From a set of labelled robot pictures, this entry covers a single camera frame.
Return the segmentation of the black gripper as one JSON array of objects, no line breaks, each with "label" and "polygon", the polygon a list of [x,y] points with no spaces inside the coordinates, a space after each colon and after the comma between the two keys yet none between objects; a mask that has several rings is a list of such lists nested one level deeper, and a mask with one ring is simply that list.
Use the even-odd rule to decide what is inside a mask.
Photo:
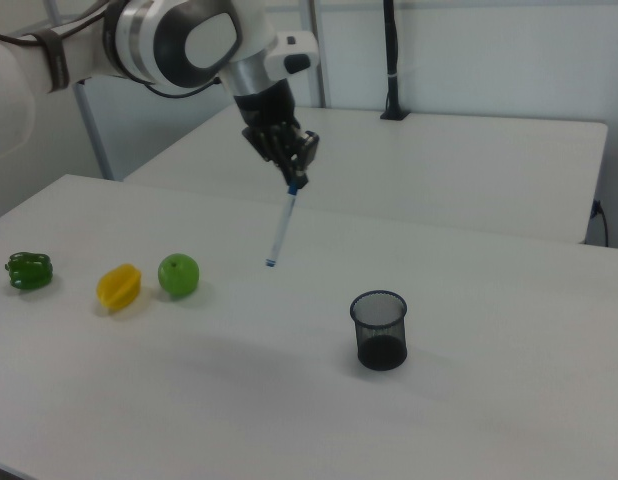
[{"label": "black gripper", "polygon": [[234,100],[246,124],[243,136],[250,145],[263,160],[280,162],[287,184],[304,188],[320,137],[312,131],[301,132],[289,83],[278,81],[259,93],[235,96]]}]

